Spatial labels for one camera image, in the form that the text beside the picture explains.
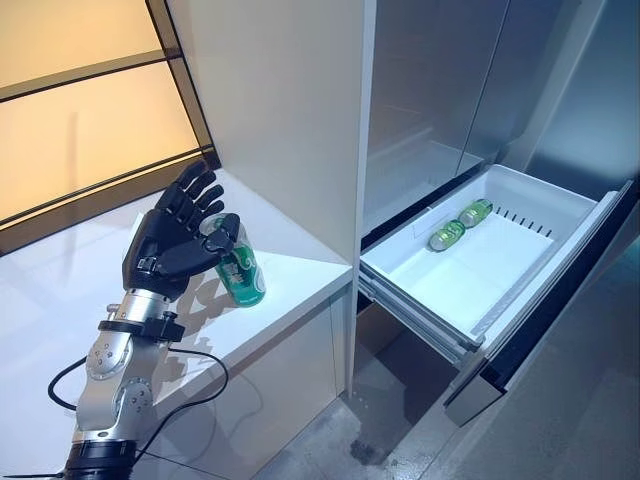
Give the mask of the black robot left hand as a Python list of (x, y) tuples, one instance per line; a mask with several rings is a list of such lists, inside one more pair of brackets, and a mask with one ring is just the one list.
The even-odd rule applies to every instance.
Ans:
[(125, 290), (142, 289), (178, 299), (190, 278), (217, 266), (237, 240), (240, 217), (226, 215), (210, 234), (206, 218), (220, 213), (224, 193), (204, 162), (187, 166), (142, 218), (122, 264)]

